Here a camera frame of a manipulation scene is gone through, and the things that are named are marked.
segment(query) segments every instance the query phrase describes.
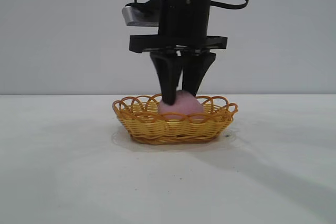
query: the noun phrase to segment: yellow woven basket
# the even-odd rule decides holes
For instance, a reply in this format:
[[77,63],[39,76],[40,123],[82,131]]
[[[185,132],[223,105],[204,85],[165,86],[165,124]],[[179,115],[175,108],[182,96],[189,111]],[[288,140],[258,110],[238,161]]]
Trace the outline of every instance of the yellow woven basket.
[[[233,121],[238,106],[224,97],[196,97],[204,107],[204,113],[184,115],[166,113],[159,115],[157,108],[161,95],[152,97],[125,97],[113,103],[118,120],[131,137],[142,144],[194,144],[207,143],[215,139]],[[215,104],[216,100],[225,103]],[[165,115],[179,115],[181,119],[168,120]]]

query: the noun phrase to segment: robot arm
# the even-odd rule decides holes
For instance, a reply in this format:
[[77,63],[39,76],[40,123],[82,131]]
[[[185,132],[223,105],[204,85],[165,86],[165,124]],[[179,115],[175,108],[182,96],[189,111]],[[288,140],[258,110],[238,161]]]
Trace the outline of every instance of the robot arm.
[[157,71],[163,102],[172,105],[183,72],[182,89],[196,95],[216,55],[211,49],[225,49],[226,37],[208,36],[210,6],[242,9],[212,0],[150,0],[128,4],[123,9],[128,26],[158,27],[157,35],[132,35],[130,50],[150,52]]

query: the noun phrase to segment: pink foam ball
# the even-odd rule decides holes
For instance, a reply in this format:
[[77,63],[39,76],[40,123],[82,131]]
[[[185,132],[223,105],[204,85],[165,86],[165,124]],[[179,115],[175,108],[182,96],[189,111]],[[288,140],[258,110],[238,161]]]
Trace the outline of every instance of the pink foam ball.
[[[160,102],[158,107],[158,113],[164,114],[169,112],[176,112],[184,115],[190,115],[193,113],[204,113],[204,108],[200,102],[189,92],[179,90],[176,93],[176,101],[173,105]],[[181,119],[178,115],[165,115],[167,119]],[[195,116],[193,119],[201,119],[202,116]]]

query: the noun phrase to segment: white table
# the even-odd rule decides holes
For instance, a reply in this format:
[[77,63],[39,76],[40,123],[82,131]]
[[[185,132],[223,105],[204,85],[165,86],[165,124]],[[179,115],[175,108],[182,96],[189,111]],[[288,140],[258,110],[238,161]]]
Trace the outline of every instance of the white table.
[[227,97],[187,146],[133,143],[121,96],[1,97],[0,223],[336,223],[336,95]]

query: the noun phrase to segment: gray background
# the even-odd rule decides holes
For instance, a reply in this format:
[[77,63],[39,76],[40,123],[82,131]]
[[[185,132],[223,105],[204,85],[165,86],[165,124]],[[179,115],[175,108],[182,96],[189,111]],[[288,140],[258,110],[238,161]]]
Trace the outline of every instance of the gray background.
[[[132,0],[0,0],[0,94],[157,93],[148,55],[128,51]],[[240,0],[217,0],[239,3]],[[336,93],[335,0],[250,0],[212,8],[229,38],[202,93]]]

